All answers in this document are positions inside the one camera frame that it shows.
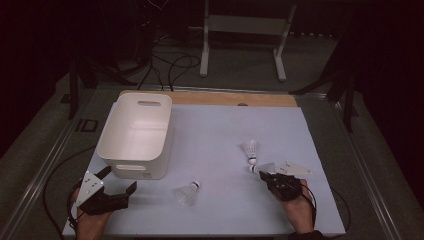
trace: person's left hand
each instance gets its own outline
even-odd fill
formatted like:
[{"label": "person's left hand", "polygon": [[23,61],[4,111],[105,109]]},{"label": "person's left hand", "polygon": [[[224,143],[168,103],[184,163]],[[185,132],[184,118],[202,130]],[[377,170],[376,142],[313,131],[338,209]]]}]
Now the person's left hand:
[{"label": "person's left hand", "polygon": [[[75,190],[72,199],[75,201],[78,197],[79,188]],[[98,240],[102,237],[109,217],[113,212],[101,215],[85,214],[80,208],[77,208],[77,240]]]}]

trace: sleeve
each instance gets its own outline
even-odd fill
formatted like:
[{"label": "sleeve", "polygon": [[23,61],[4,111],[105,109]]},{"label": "sleeve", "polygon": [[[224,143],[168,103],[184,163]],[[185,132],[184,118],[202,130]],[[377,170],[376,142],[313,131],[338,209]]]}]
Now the sleeve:
[{"label": "sleeve", "polygon": [[310,233],[297,234],[292,233],[288,236],[288,240],[325,240],[328,239],[322,235],[320,231],[313,231]]}]

